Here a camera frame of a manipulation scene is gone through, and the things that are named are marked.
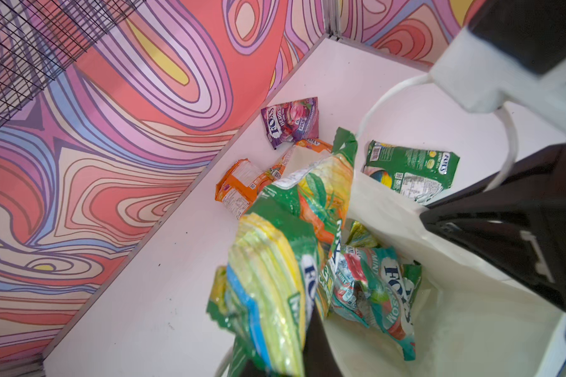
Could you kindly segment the yellow-green Fox's bag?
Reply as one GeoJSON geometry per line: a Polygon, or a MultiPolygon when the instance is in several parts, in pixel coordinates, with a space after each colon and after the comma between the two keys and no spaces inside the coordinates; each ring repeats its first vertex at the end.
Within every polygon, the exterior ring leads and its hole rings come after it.
{"type": "Polygon", "coordinates": [[[379,248],[380,241],[359,221],[353,221],[347,245],[355,248],[379,248]]]}
{"type": "Polygon", "coordinates": [[[329,156],[266,186],[241,216],[228,261],[215,272],[207,312],[234,334],[220,375],[251,366],[303,376],[314,315],[329,310],[358,143],[339,128],[329,156]]]}

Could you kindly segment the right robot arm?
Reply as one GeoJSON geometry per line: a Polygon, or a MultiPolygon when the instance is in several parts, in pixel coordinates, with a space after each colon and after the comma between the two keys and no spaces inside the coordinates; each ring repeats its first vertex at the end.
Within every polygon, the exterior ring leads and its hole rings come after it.
{"type": "MultiPolygon", "coordinates": [[[[516,102],[566,133],[566,1],[486,1],[429,75],[467,112],[507,121],[516,102]]],[[[566,313],[566,143],[511,156],[421,222],[566,313]]]]}

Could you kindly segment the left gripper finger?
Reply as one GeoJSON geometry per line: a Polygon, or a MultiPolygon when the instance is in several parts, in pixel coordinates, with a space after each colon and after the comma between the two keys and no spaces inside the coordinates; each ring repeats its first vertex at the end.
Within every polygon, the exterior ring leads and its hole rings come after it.
{"type": "Polygon", "coordinates": [[[307,330],[303,349],[303,362],[307,377],[342,377],[325,334],[319,312],[315,310],[307,330]]]}

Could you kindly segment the white paper bag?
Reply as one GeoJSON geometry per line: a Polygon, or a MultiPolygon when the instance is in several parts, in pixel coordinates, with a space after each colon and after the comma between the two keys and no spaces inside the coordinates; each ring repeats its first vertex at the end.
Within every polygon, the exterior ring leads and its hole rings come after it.
{"type": "MultiPolygon", "coordinates": [[[[503,164],[517,156],[506,132],[503,164]]],[[[424,268],[412,317],[416,359],[376,328],[330,314],[323,322],[346,376],[555,376],[566,360],[566,313],[465,248],[427,231],[427,207],[354,172],[349,217],[424,268]]]]}

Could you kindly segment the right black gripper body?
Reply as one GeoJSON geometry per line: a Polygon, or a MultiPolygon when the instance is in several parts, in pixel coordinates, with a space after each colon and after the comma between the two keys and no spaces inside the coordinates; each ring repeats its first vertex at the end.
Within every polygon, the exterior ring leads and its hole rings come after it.
{"type": "Polygon", "coordinates": [[[566,313],[566,143],[430,204],[427,231],[472,252],[566,313]]]}

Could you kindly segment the teal Fox's candy bag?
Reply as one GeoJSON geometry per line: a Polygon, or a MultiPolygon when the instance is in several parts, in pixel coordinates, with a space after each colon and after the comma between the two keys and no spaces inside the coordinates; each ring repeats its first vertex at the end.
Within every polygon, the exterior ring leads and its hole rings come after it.
{"type": "Polygon", "coordinates": [[[344,245],[333,282],[332,311],[393,338],[405,361],[416,359],[411,315],[414,282],[403,275],[395,248],[344,245]]]}

